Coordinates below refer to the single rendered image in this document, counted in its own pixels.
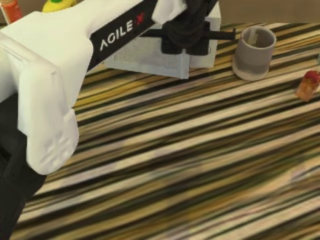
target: striped tablecloth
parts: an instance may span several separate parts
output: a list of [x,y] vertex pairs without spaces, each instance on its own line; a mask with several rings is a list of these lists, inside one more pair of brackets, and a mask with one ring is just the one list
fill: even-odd
[[[252,24],[225,25],[239,33]],[[75,105],[75,155],[27,204],[13,240],[320,239],[320,24],[262,24],[267,77],[233,75],[236,41],[188,80],[105,70]]]

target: cup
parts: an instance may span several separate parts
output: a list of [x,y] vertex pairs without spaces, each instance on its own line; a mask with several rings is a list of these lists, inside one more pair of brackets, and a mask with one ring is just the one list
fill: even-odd
[[246,28],[232,60],[233,72],[247,81],[263,79],[269,71],[276,42],[276,35],[263,26]]

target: wall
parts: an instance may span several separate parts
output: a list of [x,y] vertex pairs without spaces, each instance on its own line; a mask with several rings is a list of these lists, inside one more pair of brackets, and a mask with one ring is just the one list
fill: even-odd
[[[317,23],[320,0],[219,0],[224,23]],[[40,11],[46,0],[19,0],[22,11]]]

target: white robotic arm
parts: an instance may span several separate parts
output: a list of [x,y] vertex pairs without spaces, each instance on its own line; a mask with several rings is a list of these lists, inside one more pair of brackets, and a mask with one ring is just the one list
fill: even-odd
[[0,102],[18,92],[18,129],[26,160],[40,175],[74,153],[74,106],[88,70],[155,22],[187,8],[183,0],[85,0],[53,13],[33,12],[0,31]]

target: yellow object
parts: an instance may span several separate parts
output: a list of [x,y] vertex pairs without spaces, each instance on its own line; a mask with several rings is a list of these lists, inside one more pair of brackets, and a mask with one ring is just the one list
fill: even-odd
[[63,9],[73,7],[77,4],[77,0],[47,0],[44,4],[42,12],[52,13]]

